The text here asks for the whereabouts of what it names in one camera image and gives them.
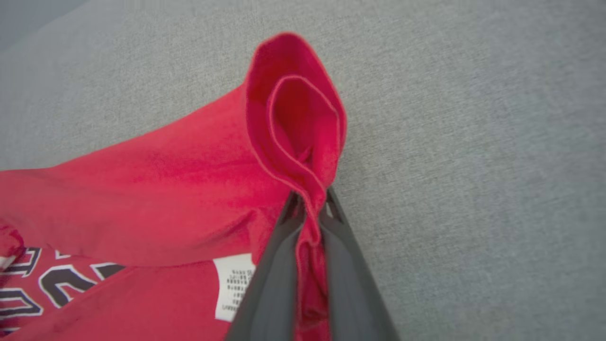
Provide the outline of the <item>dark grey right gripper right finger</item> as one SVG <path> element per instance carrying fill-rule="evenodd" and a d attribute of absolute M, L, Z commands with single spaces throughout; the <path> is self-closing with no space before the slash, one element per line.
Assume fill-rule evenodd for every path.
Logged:
<path fill-rule="evenodd" d="M 334 188 L 319 216 L 327 262 L 328 306 L 334 341 L 398 341 L 387 307 Z"/>

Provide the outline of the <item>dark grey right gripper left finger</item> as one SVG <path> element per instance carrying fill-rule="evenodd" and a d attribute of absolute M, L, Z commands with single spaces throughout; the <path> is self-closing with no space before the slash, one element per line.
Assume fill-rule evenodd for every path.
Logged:
<path fill-rule="evenodd" d="M 271 233 L 226 341 L 293 341 L 296 334 L 296 245 L 304 223 L 300 196 L 292 192 Z"/>

